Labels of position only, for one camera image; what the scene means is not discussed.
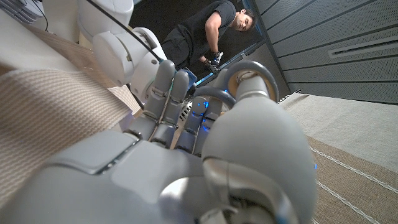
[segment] gray acoustic panel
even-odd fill
[[[311,0],[280,0],[277,4],[275,4],[275,6],[270,8],[264,15],[262,15],[262,21],[268,29],[310,1]]]
[[[398,1],[380,0],[274,44],[278,57],[398,22]]]
[[[363,54],[350,55],[345,57],[330,58],[328,50],[335,50],[342,47],[348,47],[354,44],[361,44],[372,40],[379,40],[386,37],[392,37],[398,35],[398,28],[392,28],[384,31],[380,31],[374,34],[368,34],[355,39],[338,42],[336,44],[319,47],[317,49],[304,51],[298,54],[289,55],[279,59],[280,66],[283,70],[303,68],[316,65],[327,65],[330,63],[338,62],[349,62],[352,60],[362,60],[367,58],[397,55],[398,48],[378,50],[374,52],[368,52]]]
[[[284,71],[287,82],[398,80],[398,57]]]
[[[256,0],[256,5],[260,14],[267,10],[276,1],[278,0]]]
[[[289,87],[317,96],[398,103],[398,83],[291,83]]]
[[[272,43],[373,0],[317,0],[268,30]]]

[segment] dark background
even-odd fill
[[[162,43],[167,34],[179,23],[194,15],[200,9],[212,3],[214,0],[142,0],[134,6],[129,25],[131,27],[145,27],[150,29]],[[243,9],[242,1],[230,0],[236,11]],[[247,47],[259,42],[263,37],[256,29],[249,32],[239,32],[228,28],[220,41],[218,50],[224,52],[221,65],[242,52]],[[207,76],[206,70],[200,61],[188,68],[198,77],[198,80]]]

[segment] man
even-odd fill
[[[236,12],[231,2],[215,1],[173,29],[162,43],[162,48],[177,70],[197,60],[207,67],[218,66],[223,56],[218,50],[218,40],[225,30],[232,27],[238,31],[248,31],[255,26],[256,21],[249,9]],[[209,50],[213,53],[211,60],[203,56]]]

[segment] gray wall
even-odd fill
[[[290,90],[398,103],[398,0],[255,0]]]

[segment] white robot body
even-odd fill
[[[160,58],[166,58],[156,36],[146,28],[133,30]],[[131,91],[146,103],[148,89],[154,81],[159,62],[127,32],[103,32],[93,38],[94,55],[107,76],[118,86],[131,84]]]
[[[128,26],[134,9],[133,1],[125,0],[94,0],[97,5],[110,13],[123,25]],[[96,34],[109,31],[112,34],[121,34],[124,29],[110,18],[93,7],[86,0],[78,0],[78,20],[80,32],[92,42]]]

